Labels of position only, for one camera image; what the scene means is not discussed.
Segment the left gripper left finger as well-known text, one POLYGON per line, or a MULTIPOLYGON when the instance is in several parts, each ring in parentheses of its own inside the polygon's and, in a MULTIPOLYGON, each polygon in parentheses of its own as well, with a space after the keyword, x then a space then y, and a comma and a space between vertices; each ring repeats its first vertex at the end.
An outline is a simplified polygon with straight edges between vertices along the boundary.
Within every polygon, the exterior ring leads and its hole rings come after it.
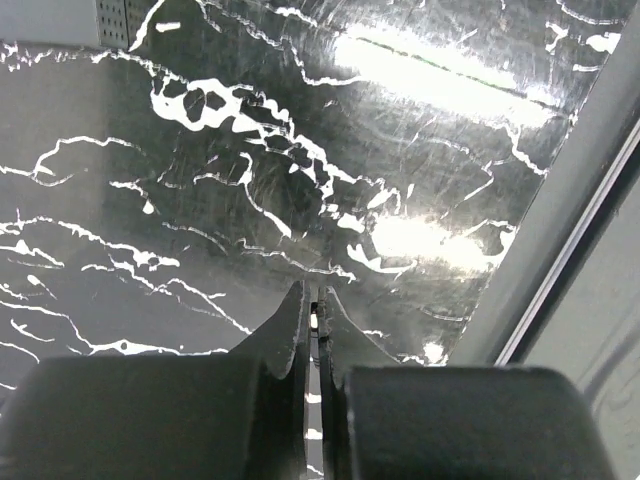
POLYGON ((306 283, 231 353, 258 362, 246 479, 306 477, 306 283))

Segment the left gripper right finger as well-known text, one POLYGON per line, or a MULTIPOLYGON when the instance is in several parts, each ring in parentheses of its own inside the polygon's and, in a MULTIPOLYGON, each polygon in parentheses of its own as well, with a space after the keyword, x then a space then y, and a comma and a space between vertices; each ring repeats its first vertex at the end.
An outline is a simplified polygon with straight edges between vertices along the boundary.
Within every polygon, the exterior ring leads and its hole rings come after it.
POLYGON ((351 321, 334 288, 318 289, 315 313, 318 322, 315 363, 320 376, 324 477, 349 479, 345 377, 355 367, 397 367, 399 362, 351 321))

